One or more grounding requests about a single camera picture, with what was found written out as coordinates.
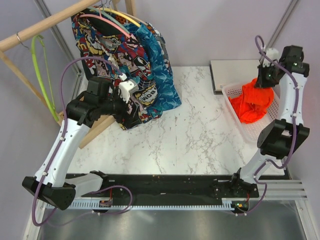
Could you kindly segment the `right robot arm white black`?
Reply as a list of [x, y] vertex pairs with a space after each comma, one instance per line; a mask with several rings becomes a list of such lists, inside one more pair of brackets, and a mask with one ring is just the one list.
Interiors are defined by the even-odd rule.
[[259, 89], [280, 87], [278, 115], [259, 134], [257, 152], [251, 160], [232, 177], [229, 191], [235, 197], [247, 190], [253, 191], [259, 177], [270, 166], [285, 168], [293, 153], [308, 138], [310, 129], [304, 126], [302, 117], [303, 91], [307, 83], [310, 66], [304, 62], [301, 46], [284, 47], [278, 60], [262, 53], [258, 68], [256, 87]]

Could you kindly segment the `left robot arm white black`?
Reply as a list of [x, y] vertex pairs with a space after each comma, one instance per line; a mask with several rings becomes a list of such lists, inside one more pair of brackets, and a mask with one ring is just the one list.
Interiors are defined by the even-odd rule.
[[101, 78], [89, 79], [87, 89], [67, 104], [49, 154], [34, 176], [26, 176], [22, 181], [22, 186], [33, 195], [33, 210], [38, 200], [65, 210], [75, 198], [85, 194], [94, 192], [104, 197], [109, 193], [110, 185], [99, 171], [71, 179], [66, 176], [78, 147], [101, 116], [123, 118], [135, 114], [129, 100], [138, 85], [124, 74], [120, 77], [118, 86]]

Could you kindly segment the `aluminium frame profile right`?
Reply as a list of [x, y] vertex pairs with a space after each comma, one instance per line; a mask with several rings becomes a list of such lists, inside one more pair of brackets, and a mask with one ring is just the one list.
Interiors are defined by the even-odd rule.
[[263, 48], [272, 48], [275, 43], [277, 42], [278, 38], [280, 37], [282, 31], [285, 29], [287, 23], [289, 22], [291, 16], [293, 15], [295, 9], [299, 5], [300, 0], [291, 0], [284, 11], [280, 21], [278, 22], [276, 28], [274, 29], [270, 39], [268, 40], [267, 44], [264, 44], [263, 40], [261, 42], [261, 49]]

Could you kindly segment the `pink clothes hanger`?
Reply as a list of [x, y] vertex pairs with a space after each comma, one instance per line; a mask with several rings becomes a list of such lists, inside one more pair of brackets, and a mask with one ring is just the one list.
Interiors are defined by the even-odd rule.
[[119, 30], [120, 32], [122, 32], [128, 39], [131, 37], [129, 33], [127, 33], [124, 29], [122, 29], [119, 25], [117, 25], [116, 23], [108, 20], [108, 19], [105, 19], [101, 16], [97, 16], [97, 15], [94, 15], [94, 14], [81, 14], [79, 16], [80, 18], [94, 18], [94, 19], [98, 19], [100, 21], [103, 21], [107, 24], [109, 24], [110, 26], [116, 28], [117, 30]]

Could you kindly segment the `yellow clothes hanger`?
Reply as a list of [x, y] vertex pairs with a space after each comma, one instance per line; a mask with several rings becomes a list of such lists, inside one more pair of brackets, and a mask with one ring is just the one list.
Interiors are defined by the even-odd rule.
[[105, 12], [108, 12], [108, 13], [112, 13], [112, 14], [115, 14], [117, 16], [120, 16], [126, 20], [128, 20], [130, 23], [136, 25], [138, 28], [141, 26], [141, 24], [147, 26], [148, 24], [138, 18], [136, 18], [135, 16], [132, 16], [128, 13], [124, 13], [124, 12], [120, 12], [120, 11], [116, 11], [116, 10], [113, 10], [111, 8], [107, 8], [107, 7], [100, 7], [99, 8], [100, 10], [102, 11], [105, 11]]

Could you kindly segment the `mint green clothes hanger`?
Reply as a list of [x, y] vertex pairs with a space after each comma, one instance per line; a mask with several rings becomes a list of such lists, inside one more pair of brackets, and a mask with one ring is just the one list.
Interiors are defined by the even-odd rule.
[[116, 24], [117, 26], [119, 26], [124, 32], [126, 32], [127, 34], [130, 35], [130, 32], [120, 23], [118, 22], [115, 18], [113, 18], [111, 15], [109, 15], [108, 13], [106, 13], [103, 10], [99, 10], [98, 8], [95, 7], [88, 7], [89, 11], [91, 13], [99, 13], [102, 16], [104, 16], [106, 19], [110, 20], [111, 22], [113, 22], [114, 24]]

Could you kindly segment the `aluminium frame profile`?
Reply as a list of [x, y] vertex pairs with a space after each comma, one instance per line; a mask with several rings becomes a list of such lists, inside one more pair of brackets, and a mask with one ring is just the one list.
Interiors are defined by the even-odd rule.
[[[44, 0], [35, 0], [34, 2], [44, 18], [48, 18], [52, 15]], [[72, 51], [68, 47], [67, 42], [66, 42], [65, 38], [63, 37], [58, 25], [56, 24], [56, 25], [52, 26], [50, 29], [51, 29], [51, 32], [53, 33], [58, 45], [62, 49], [66, 59], [69, 62], [74, 60], [74, 56], [72, 54]]]
[[272, 48], [275, 43], [277, 42], [278, 38], [280, 37], [282, 31], [285, 29], [287, 23], [289, 22], [291, 16], [293, 15], [295, 9], [299, 5], [300, 0], [291, 0], [284, 11], [280, 21], [278, 22], [276, 28], [274, 29], [270, 39], [268, 40], [267, 44], [264, 44], [263, 40], [261, 42], [261, 49], [263, 48]]

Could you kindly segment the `grey flat box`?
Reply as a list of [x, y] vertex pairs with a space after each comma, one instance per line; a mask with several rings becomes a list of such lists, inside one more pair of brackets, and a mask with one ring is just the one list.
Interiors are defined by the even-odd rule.
[[212, 89], [215, 95], [222, 94], [224, 86], [234, 83], [250, 82], [258, 76], [258, 59], [211, 60]]

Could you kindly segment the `white plastic basket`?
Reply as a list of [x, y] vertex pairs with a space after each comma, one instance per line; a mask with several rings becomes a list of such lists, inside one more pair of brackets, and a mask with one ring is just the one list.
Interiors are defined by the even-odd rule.
[[239, 129], [243, 139], [248, 143], [256, 144], [261, 131], [278, 117], [280, 99], [275, 91], [273, 91], [273, 101], [272, 104], [268, 107], [266, 115], [254, 123], [241, 123], [236, 115], [236, 112], [234, 111], [234, 108], [231, 105], [229, 98], [233, 99], [240, 96], [242, 94], [242, 86], [244, 84], [244, 82], [228, 84], [225, 85], [221, 91], [225, 100], [226, 109], [233, 119], [233, 122]]

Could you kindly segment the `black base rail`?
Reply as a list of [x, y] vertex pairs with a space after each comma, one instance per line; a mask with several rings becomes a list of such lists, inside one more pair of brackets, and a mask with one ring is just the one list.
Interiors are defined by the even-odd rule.
[[234, 175], [143, 175], [110, 174], [102, 176], [100, 191], [119, 185], [127, 187], [140, 204], [151, 198], [163, 201], [175, 201], [178, 197], [208, 198], [220, 201], [223, 198], [257, 198], [258, 187], [255, 183], [246, 183], [239, 174]]

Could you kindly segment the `aluminium frame profile left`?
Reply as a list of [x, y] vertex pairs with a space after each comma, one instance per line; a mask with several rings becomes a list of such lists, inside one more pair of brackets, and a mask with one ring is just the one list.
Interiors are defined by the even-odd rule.
[[[52, 15], [44, 0], [35, 0], [34, 2], [44, 18], [48, 18]], [[52, 26], [50, 29], [51, 29], [51, 32], [53, 33], [58, 45], [62, 49], [66, 59], [69, 62], [74, 60], [74, 56], [72, 54], [72, 51], [68, 47], [67, 42], [66, 42], [65, 38], [63, 37], [58, 25], [56, 24], [56, 25]]]

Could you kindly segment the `wooden clothes rack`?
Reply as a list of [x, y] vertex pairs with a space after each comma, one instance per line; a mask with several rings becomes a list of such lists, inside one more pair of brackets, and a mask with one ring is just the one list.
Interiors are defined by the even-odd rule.
[[[0, 38], [43, 20], [33, 0], [2, 0], [0, 2]], [[44, 46], [36, 44], [36, 57], [46, 90], [53, 93], [55, 107], [62, 110], [59, 100], [60, 77], [69, 62], [51, 29], [41, 33]], [[59, 124], [48, 107], [6, 66], [0, 63], [0, 149], [30, 151], [48, 149]]]

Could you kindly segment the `orange mesh shorts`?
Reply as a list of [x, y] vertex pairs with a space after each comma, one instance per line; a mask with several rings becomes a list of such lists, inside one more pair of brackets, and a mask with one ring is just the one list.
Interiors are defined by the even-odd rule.
[[262, 119], [274, 100], [272, 88], [256, 87], [257, 78], [242, 86], [242, 94], [228, 98], [239, 121], [252, 124]]

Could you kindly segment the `comic print shorts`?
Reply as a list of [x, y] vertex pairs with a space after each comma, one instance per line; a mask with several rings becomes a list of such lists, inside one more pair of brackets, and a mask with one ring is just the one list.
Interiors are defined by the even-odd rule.
[[82, 66], [86, 78], [100, 77], [118, 87], [122, 81], [120, 73], [124, 73], [138, 85], [138, 90], [130, 95], [128, 101], [129, 108], [133, 111], [133, 124], [119, 124], [120, 127], [128, 130], [160, 118], [163, 112], [156, 109], [156, 81], [147, 53], [139, 40], [131, 32], [130, 38], [127, 38], [122, 32], [99, 19], [80, 18], [82, 14], [105, 17], [90, 12], [88, 8], [71, 17], [75, 45], [80, 56], [84, 58]]

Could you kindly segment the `blue leaf print shorts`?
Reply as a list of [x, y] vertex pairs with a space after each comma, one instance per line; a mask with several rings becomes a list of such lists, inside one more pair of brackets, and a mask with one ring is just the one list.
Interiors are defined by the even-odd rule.
[[150, 23], [141, 23], [137, 37], [146, 49], [157, 89], [155, 108], [166, 112], [179, 107], [181, 98], [174, 84], [174, 74], [162, 34]]

